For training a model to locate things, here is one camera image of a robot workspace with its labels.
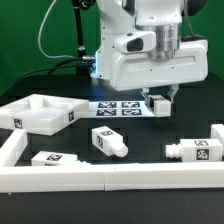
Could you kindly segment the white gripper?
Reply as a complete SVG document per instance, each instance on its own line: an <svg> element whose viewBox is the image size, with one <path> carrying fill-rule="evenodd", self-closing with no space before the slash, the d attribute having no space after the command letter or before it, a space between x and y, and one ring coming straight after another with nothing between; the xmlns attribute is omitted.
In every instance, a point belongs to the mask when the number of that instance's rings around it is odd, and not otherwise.
<svg viewBox="0 0 224 224"><path fill-rule="evenodd" d="M167 96L173 102L178 84L202 81L208 75L207 50L208 42L198 40L181 43L175 56L167 60L151 60L148 53L115 52L110 84L116 91L142 88L147 108L151 108L150 87L171 85Z"/></svg>

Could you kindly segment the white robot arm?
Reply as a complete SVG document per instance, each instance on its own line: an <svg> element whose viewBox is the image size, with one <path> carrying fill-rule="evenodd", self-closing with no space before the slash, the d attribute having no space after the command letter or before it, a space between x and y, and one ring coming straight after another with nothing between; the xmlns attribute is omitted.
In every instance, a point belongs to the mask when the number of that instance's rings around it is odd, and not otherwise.
<svg viewBox="0 0 224 224"><path fill-rule="evenodd" d="M94 78L117 91L168 86L174 97L182 83L208 75L208 41L181 35L192 0L96 0L101 44L96 51Z"/></svg>

